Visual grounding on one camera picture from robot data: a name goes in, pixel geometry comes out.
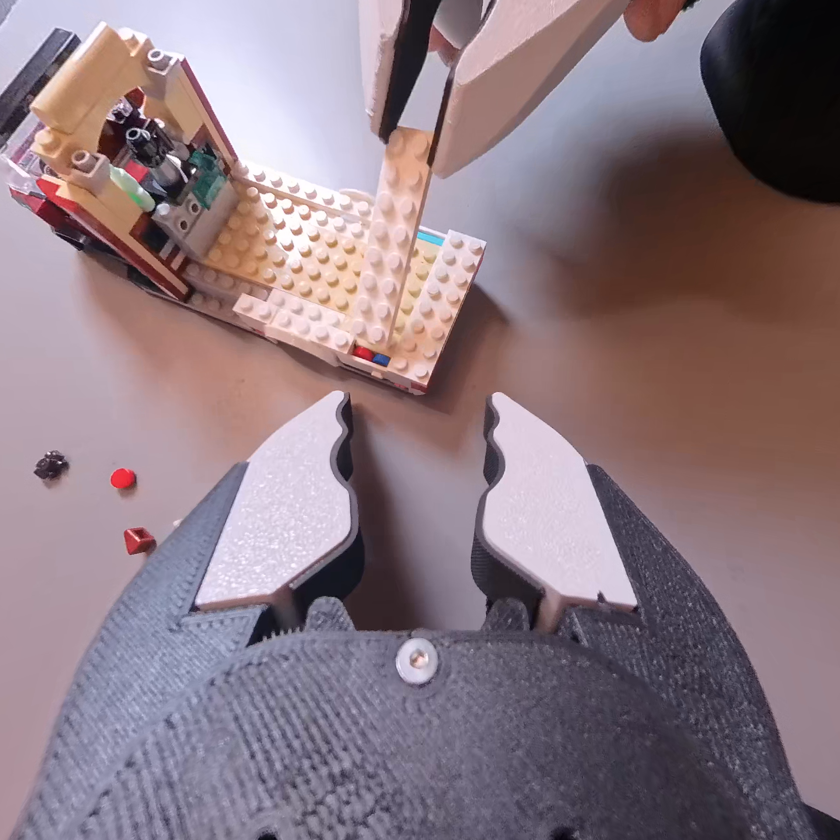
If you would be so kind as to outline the toy brick truck model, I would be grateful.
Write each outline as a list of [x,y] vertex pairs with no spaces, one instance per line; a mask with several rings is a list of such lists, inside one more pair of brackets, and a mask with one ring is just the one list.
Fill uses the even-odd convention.
[[55,28],[2,93],[2,177],[147,293],[424,394],[388,378],[392,334],[377,353],[351,332],[376,194],[240,159],[186,58],[148,36]]

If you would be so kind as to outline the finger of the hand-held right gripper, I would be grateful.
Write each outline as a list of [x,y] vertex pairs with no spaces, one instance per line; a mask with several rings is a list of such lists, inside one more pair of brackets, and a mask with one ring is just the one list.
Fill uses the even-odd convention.
[[449,177],[504,140],[624,10],[624,1],[491,3],[449,73],[434,173]]
[[386,143],[423,68],[439,1],[361,1],[360,57],[371,131]]

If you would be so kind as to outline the black wrist rest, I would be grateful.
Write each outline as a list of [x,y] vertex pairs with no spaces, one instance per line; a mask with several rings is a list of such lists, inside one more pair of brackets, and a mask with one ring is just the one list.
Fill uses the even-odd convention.
[[839,203],[839,2],[737,1],[700,50],[721,131],[757,180]]

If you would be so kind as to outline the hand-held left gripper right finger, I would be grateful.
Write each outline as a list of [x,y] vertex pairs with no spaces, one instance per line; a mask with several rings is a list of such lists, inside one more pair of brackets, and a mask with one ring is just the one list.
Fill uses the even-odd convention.
[[474,534],[474,580],[489,602],[520,600],[551,633],[572,606],[637,608],[585,460],[509,396],[486,401],[487,483]]

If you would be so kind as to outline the person's right hand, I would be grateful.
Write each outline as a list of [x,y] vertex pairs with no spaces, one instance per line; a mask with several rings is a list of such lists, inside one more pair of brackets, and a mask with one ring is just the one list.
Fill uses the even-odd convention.
[[693,1],[631,1],[623,12],[623,20],[631,36],[650,43],[668,31],[686,4],[690,6]]

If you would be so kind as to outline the white long brick plate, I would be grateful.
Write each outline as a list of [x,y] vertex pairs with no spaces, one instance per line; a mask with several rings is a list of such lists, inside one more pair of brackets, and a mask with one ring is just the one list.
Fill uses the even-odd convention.
[[484,240],[421,227],[385,352],[388,378],[423,394],[486,253]]
[[385,147],[371,226],[352,308],[351,332],[383,353],[402,299],[431,176],[434,134],[396,128]]

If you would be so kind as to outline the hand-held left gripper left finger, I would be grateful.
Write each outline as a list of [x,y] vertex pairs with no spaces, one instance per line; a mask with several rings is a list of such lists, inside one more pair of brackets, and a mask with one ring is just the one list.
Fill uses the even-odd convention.
[[350,394],[331,392],[282,425],[248,459],[194,601],[202,612],[270,606],[302,624],[320,596],[361,581]]

